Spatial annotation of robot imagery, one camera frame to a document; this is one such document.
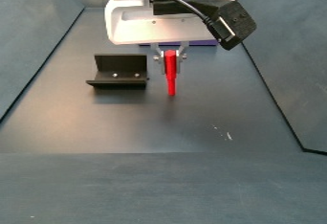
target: red cylinder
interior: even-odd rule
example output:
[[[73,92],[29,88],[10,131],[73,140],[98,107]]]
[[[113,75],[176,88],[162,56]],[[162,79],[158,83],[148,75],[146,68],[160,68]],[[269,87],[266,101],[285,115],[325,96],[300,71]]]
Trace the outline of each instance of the red cylinder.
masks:
[[[168,50],[164,52],[164,70],[165,70],[165,78],[166,78],[166,86],[168,86],[168,95],[174,96],[176,94],[176,69],[177,69],[177,61],[176,61],[176,51]]]

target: small debris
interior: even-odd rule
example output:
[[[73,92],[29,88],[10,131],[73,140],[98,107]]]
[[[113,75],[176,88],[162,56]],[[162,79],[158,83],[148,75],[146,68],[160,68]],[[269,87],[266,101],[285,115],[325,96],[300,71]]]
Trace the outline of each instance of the small debris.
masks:
[[[226,132],[226,137],[228,137],[229,141],[232,141],[232,138],[230,138],[230,136],[229,136],[229,133],[228,133],[228,132]]]

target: black metal holder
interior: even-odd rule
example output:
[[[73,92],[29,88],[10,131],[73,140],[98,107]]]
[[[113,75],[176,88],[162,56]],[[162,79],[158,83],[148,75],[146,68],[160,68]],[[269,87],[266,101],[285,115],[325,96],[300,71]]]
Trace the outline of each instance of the black metal holder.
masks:
[[[86,83],[95,88],[145,87],[146,55],[94,55],[98,72]]]

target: white robot body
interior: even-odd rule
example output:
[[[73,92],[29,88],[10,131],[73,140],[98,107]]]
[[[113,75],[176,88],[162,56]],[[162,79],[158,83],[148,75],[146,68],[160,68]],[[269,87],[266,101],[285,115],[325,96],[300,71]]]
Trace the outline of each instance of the white robot body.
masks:
[[[153,15],[149,0],[109,0],[104,17],[108,39],[116,45],[214,39],[197,16]]]

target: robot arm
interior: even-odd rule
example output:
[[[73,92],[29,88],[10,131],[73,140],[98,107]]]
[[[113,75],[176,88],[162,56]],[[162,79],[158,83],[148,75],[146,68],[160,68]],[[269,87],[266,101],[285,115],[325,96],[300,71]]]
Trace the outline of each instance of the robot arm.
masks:
[[[174,0],[109,0],[105,26],[113,44],[216,38],[229,50],[253,31],[254,23],[234,0],[178,1],[198,13]]]

